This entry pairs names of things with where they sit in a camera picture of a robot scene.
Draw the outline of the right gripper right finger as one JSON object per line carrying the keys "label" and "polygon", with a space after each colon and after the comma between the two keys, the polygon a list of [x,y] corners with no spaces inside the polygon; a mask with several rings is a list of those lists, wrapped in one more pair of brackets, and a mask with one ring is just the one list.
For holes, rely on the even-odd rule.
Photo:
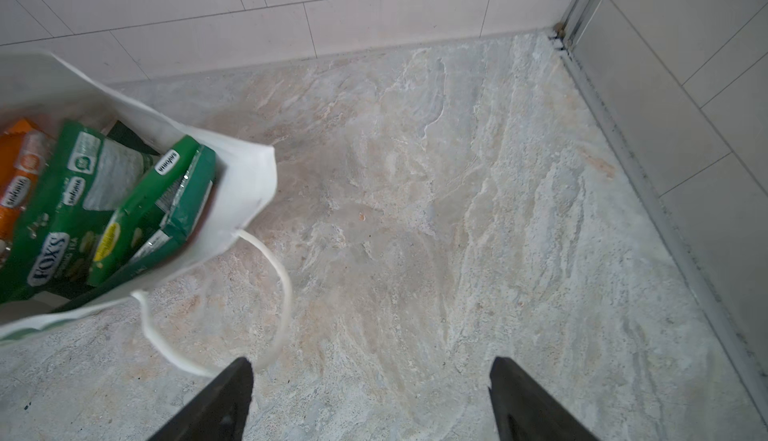
{"label": "right gripper right finger", "polygon": [[513,359],[496,357],[489,377],[500,440],[598,440]]}

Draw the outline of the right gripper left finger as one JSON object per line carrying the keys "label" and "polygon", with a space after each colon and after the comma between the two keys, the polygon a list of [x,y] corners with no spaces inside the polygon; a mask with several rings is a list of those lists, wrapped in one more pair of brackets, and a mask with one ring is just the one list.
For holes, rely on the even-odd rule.
{"label": "right gripper left finger", "polygon": [[253,384],[250,361],[235,359],[149,440],[242,440]]}

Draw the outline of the green Fox's spring tea bag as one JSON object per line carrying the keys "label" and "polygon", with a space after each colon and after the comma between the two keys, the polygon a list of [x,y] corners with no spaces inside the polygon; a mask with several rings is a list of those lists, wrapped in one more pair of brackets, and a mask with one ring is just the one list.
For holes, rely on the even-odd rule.
{"label": "green Fox's spring tea bag", "polygon": [[99,238],[115,209],[158,159],[67,120],[25,211],[15,223],[1,268],[1,301],[49,291],[77,296]]}

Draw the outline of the orange Fox's fruits candy bag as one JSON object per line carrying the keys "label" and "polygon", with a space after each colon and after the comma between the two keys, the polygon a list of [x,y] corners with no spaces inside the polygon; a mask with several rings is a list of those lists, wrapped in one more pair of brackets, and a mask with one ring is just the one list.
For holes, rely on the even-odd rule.
{"label": "orange Fox's fruits candy bag", "polygon": [[20,118],[1,134],[1,263],[8,257],[13,230],[29,202],[53,146],[37,124]]}

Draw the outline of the white flowered paper bag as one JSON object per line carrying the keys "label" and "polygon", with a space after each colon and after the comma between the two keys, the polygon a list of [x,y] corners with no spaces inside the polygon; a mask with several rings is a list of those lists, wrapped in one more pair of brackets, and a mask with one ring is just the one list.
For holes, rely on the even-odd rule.
{"label": "white flowered paper bag", "polygon": [[1,56],[1,340],[134,300],[228,250],[277,190],[275,152],[179,123],[41,51]]}

